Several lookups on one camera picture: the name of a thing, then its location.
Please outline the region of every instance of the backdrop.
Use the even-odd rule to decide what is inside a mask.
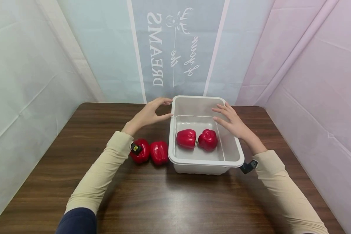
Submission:
[[[109,102],[238,97],[274,0],[58,0]]]

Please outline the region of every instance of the wooden table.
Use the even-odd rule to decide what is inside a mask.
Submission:
[[[69,196],[142,104],[85,103],[35,167],[3,214],[2,233],[54,233]],[[234,107],[242,120],[277,152],[330,233],[344,233],[266,111]],[[158,113],[169,113],[160,107]],[[147,126],[136,138],[169,138],[170,121]],[[251,152],[242,143],[246,162]],[[131,158],[113,178],[97,216],[99,233],[288,233],[277,205],[253,171],[238,168],[215,175],[177,174],[173,165],[135,165]]]

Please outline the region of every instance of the navy blue sleeve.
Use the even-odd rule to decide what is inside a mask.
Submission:
[[[79,207],[62,217],[56,234],[96,234],[96,216],[92,210]]]

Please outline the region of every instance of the deer logo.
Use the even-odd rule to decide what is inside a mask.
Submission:
[[[173,16],[171,16],[171,15],[168,15],[168,16],[166,17],[166,23],[165,23],[165,24],[166,24],[168,27],[175,27],[175,28],[178,29],[178,30],[182,29],[182,32],[183,32],[184,34],[190,34],[190,32],[188,32],[187,29],[185,28],[185,26],[186,26],[187,24],[185,24],[185,23],[183,23],[183,22],[184,22],[184,20],[187,19],[187,18],[186,18],[186,15],[187,15],[189,12],[191,12],[192,10],[193,10],[193,9],[190,8],[190,7],[186,8],[186,9],[183,11],[182,16],[180,16],[180,15],[181,15],[181,12],[180,12],[180,11],[178,12],[177,17],[173,17]]]

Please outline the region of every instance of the person's right hand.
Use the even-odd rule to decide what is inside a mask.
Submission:
[[[225,106],[217,105],[217,107],[212,108],[212,110],[226,116],[229,122],[218,117],[213,117],[213,119],[235,137],[243,139],[254,155],[267,150],[260,139],[243,123],[229,103],[226,102]]]
[[[213,117],[213,119],[218,124],[226,128],[235,137],[245,140],[250,133],[252,133],[251,130],[239,118],[235,110],[229,105],[229,103],[225,102],[225,106],[217,104],[217,107],[218,108],[212,108],[212,110],[226,116],[226,118],[229,119],[229,122],[218,117]]]

